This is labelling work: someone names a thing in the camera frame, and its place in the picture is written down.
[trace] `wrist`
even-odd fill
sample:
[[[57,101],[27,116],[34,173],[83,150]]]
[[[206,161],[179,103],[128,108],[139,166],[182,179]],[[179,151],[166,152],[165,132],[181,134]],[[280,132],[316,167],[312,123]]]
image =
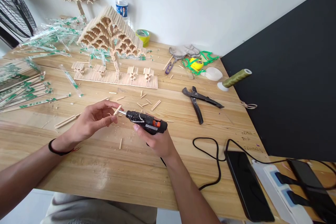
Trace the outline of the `wrist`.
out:
[[[177,153],[176,150],[174,150],[174,152],[171,155],[163,159],[167,166],[175,166],[178,163],[178,161],[181,160],[180,155]]]
[[[51,147],[56,152],[69,152],[76,147],[78,143],[68,138],[66,132],[57,137],[52,143]]]

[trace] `black bracelet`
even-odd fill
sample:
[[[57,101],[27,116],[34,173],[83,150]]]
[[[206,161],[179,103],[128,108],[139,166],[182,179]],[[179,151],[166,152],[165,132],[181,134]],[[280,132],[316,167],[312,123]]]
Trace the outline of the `black bracelet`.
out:
[[[57,151],[54,151],[54,150],[52,149],[52,147],[51,147],[51,143],[52,143],[55,139],[56,139],[56,138],[54,138],[53,140],[51,140],[51,141],[49,142],[49,145],[48,145],[49,150],[50,150],[52,153],[55,153],[55,154],[57,154],[57,155],[59,155],[59,156],[63,156],[63,155],[66,155],[66,154],[69,154],[70,152],[72,152],[72,150],[69,151],[69,152],[57,152]]]

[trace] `hand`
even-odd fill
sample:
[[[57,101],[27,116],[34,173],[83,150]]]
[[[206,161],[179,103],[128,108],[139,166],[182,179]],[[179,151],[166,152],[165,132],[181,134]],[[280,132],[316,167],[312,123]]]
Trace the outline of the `hand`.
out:
[[[118,123],[117,117],[113,115],[113,108],[117,109],[119,105],[119,103],[103,100],[87,106],[76,123],[53,141],[52,148],[59,152],[70,151],[78,143],[91,137],[97,130],[108,127],[111,123]]]
[[[164,133],[156,133],[155,135],[151,135],[138,124],[134,124],[133,128],[138,136],[142,140],[146,141],[146,143],[159,157],[167,160],[178,155],[172,138],[169,135],[168,129]]]

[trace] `phone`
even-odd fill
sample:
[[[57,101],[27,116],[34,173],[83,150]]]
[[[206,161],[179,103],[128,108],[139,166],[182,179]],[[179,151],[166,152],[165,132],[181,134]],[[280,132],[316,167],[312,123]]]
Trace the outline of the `phone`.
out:
[[[295,177],[302,184],[323,187],[313,170],[305,162],[287,160]],[[316,214],[326,223],[336,223],[336,206],[326,190],[301,186]]]
[[[274,216],[247,155],[227,151],[225,157],[246,217],[252,222],[273,222]]]

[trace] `wooden base board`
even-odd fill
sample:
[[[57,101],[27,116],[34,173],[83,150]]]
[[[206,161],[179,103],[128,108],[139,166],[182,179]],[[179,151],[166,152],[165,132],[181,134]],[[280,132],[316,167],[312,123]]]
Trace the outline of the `wooden base board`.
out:
[[[114,71],[105,71],[103,76],[97,73],[96,70],[92,68],[85,68],[84,74],[76,73],[75,80],[80,81],[92,81],[92,82],[102,82],[109,84],[118,84],[118,85],[126,85],[126,86],[138,86],[143,88],[158,88],[158,77],[152,76],[151,80],[146,82],[144,75],[137,75],[135,80],[130,79],[130,75],[128,73],[120,73],[119,80],[116,78],[116,73]]]

